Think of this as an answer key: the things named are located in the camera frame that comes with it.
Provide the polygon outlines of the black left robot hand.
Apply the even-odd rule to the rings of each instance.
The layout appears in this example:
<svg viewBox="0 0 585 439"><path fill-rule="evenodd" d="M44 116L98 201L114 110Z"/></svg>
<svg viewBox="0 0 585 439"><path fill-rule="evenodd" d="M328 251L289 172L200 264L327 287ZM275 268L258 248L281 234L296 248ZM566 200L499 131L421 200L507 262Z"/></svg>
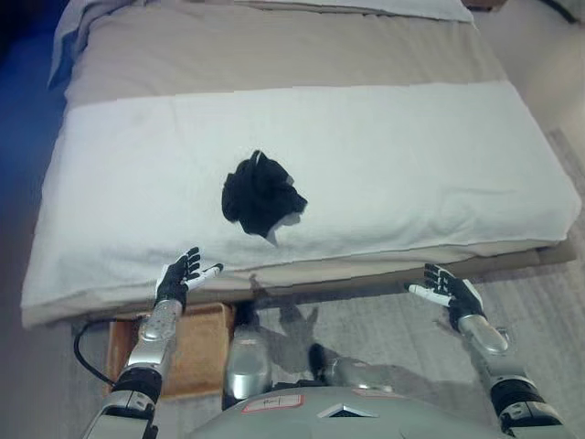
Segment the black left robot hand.
<svg viewBox="0 0 585 439"><path fill-rule="evenodd" d="M200 261L199 248L194 247L184 252L172 264L166 264L155 284L154 305L164 301L176 301L185 309L187 294L218 276L224 269L222 263L202 268Z"/></svg>

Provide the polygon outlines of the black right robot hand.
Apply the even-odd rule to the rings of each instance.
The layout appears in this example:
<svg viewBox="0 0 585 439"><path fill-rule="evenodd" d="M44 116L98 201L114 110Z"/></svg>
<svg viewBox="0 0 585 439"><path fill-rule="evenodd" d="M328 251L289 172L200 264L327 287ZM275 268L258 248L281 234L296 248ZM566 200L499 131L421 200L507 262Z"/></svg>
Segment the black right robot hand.
<svg viewBox="0 0 585 439"><path fill-rule="evenodd" d="M455 276L447 269L431 263L424 266L424 284L404 283L404 289L447 309L452 328L468 316L484 314L483 299L468 279Z"/></svg>

